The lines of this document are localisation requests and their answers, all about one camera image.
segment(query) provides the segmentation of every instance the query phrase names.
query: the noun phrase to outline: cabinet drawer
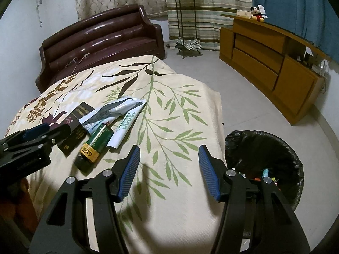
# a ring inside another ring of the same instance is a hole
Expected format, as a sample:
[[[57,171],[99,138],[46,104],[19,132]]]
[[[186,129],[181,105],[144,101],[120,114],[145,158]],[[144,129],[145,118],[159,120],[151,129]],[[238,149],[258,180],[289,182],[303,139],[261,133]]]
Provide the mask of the cabinet drawer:
[[[283,53],[286,36],[272,29],[257,25],[255,22],[256,21],[253,21],[252,23],[235,19],[233,32],[247,36],[279,53]]]
[[[232,30],[227,28],[220,28],[220,49],[219,52],[228,57],[232,58],[234,46],[234,33]]]
[[[242,35],[236,35],[235,47],[258,59],[276,73],[279,73],[283,60],[281,54]]]
[[[268,67],[238,49],[233,50],[232,60],[261,81],[270,91],[273,90],[277,74]]]
[[[314,83],[311,70],[290,57],[286,57],[273,91],[293,114],[297,115]]]

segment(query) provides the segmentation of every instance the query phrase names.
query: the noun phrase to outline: green bottle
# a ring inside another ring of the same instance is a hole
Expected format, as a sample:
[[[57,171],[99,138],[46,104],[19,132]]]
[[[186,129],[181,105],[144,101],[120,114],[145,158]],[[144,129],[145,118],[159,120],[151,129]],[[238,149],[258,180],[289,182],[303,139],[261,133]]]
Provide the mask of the green bottle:
[[[102,123],[92,134],[87,142],[81,147],[79,155],[75,159],[74,165],[82,172],[88,172],[93,166],[110,141],[113,130]]]

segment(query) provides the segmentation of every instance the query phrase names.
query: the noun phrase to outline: trash can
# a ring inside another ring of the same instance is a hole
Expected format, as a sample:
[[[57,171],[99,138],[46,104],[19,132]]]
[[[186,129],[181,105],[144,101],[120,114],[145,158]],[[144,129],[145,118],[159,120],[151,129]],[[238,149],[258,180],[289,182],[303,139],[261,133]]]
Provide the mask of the trash can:
[[[261,178],[268,169],[270,178],[296,209],[304,186],[302,163],[295,151],[281,138],[263,131],[233,131],[225,139],[227,167]]]

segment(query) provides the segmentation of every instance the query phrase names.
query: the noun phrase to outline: plant stand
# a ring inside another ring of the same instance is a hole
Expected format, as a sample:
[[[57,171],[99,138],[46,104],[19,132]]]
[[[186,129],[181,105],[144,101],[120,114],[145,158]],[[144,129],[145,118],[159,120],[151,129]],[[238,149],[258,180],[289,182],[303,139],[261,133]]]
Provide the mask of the plant stand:
[[[179,22],[179,12],[178,12],[178,4],[177,1],[179,1],[179,11],[180,11],[180,20],[181,20],[181,35],[180,35],[180,22]],[[182,22],[182,8],[181,8],[181,0],[175,0],[175,8],[177,11],[177,19],[178,19],[178,30],[179,30],[179,38],[182,38],[183,43],[185,43],[185,38],[184,38],[184,26],[183,26],[183,22]],[[194,9],[194,25],[195,25],[195,38],[197,39],[197,16],[196,16],[196,12],[195,12],[195,0],[193,0],[193,9]],[[177,43],[177,45],[175,46],[176,49],[179,49],[179,52],[182,50],[182,59],[185,58],[185,50],[187,50],[185,48],[184,45],[181,45],[180,43]]]

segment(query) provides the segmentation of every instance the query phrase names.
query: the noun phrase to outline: floral tablecloth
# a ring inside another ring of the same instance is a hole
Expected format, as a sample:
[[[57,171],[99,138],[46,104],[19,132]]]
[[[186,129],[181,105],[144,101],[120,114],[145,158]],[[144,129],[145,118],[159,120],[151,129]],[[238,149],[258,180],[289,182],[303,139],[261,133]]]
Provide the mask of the floral tablecloth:
[[[51,164],[28,177],[38,217],[68,176],[94,177],[138,144],[141,160],[130,194],[116,204],[130,253],[209,253],[223,205],[208,194],[197,151],[206,144],[224,160],[225,144],[220,94],[202,82],[152,55],[104,64],[50,86],[19,111],[6,134],[56,125],[81,102],[97,108],[121,96],[147,104],[119,149],[109,150],[87,177],[73,166],[78,148],[66,158],[57,146]]]

